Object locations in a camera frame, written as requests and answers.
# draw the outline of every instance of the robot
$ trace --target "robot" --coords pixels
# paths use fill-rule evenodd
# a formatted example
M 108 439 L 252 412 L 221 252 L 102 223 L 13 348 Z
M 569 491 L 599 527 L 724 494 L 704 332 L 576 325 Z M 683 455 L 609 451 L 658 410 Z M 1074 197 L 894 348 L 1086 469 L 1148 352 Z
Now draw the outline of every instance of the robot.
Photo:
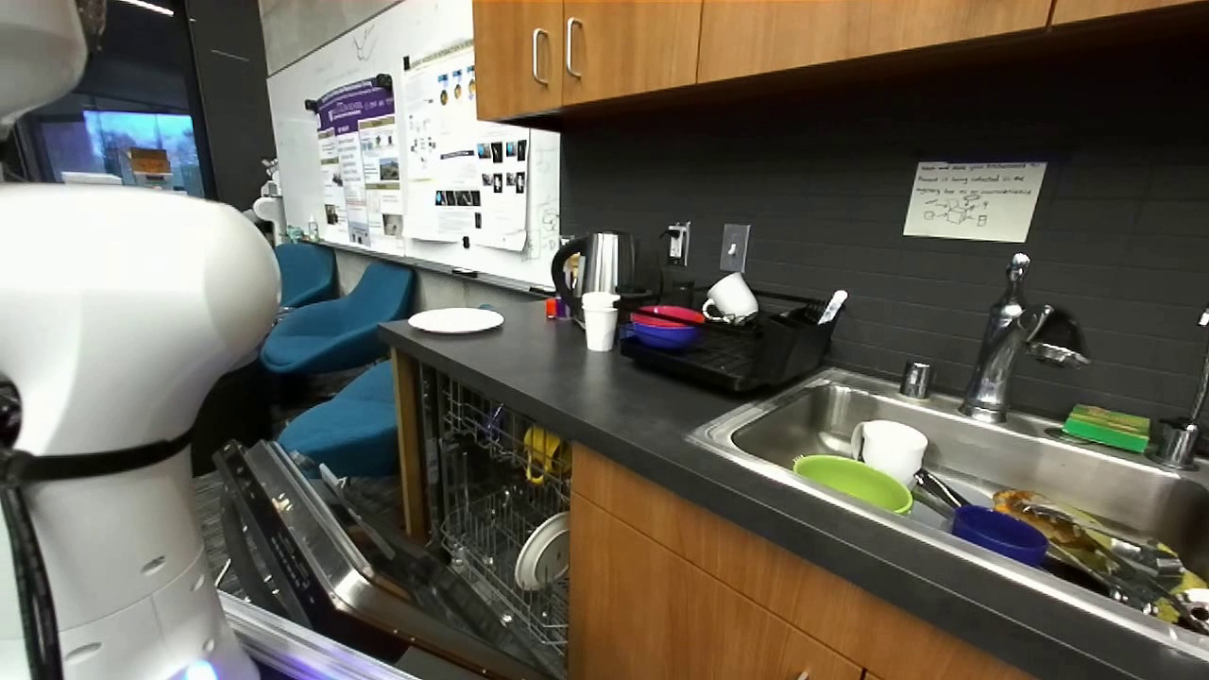
M 76 0 L 0 0 L 0 144 L 81 52 Z M 255 675 L 207 583 L 187 431 L 274 309 L 272 246 L 234 208 L 0 187 L 5 680 Z

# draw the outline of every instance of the black dish rack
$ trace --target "black dish rack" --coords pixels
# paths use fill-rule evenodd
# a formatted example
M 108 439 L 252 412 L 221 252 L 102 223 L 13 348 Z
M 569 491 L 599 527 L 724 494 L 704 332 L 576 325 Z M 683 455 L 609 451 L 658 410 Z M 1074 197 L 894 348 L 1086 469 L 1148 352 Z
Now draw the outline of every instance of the black dish rack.
M 759 398 L 828 363 L 833 323 L 819 325 L 819 313 L 819 300 L 796 300 L 744 325 L 705 325 L 683 352 L 646 348 L 633 337 L 622 337 L 622 352 L 646 369 L 724 398 Z

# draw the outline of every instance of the gray countertop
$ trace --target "gray countertop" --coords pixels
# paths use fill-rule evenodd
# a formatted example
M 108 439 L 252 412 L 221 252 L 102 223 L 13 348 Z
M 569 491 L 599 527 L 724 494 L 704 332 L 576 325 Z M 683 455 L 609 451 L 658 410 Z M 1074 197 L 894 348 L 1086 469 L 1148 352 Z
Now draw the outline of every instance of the gray countertop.
M 382 337 L 393 352 L 569 436 L 1032 675 L 1209 675 L 1202 658 L 1162 634 L 1090 615 L 695 451 L 687 431 L 736 410 L 736 402 L 649 373 L 614 352 L 588 357 L 573 325 L 544 323 L 539 301 L 493 309 L 505 325 L 481 337 L 430 337 L 403 323 L 386 325 Z

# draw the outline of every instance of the mug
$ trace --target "mug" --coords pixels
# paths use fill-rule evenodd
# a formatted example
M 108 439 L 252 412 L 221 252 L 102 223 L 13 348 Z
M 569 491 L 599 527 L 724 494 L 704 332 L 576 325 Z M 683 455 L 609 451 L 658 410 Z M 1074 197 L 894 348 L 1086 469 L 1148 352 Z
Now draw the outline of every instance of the mug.
M 853 429 L 848 455 L 910 486 L 930 439 L 894 421 L 864 421 Z
M 544 485 L 556 469 L 564 439 L 539 422 L 524 429 L 524 480 Z
M 754 309 L 759 301 L 739 274 L 723 276 L 704 301 L 704 313 L 723 325 L 739 325 Z

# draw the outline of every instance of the dishwasher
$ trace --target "dishwasher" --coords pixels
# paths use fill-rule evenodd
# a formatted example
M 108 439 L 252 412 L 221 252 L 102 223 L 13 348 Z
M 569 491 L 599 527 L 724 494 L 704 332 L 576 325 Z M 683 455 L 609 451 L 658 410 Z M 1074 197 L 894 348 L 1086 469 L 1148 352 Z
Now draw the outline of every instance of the dishwasher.
M 568 442 L 457 379 L 414 366 L 401 507 L 274 442 L 221 445 L 225 543 L 252 605 L 338 641 L 393 638 L 476 675 L 568 675 Z

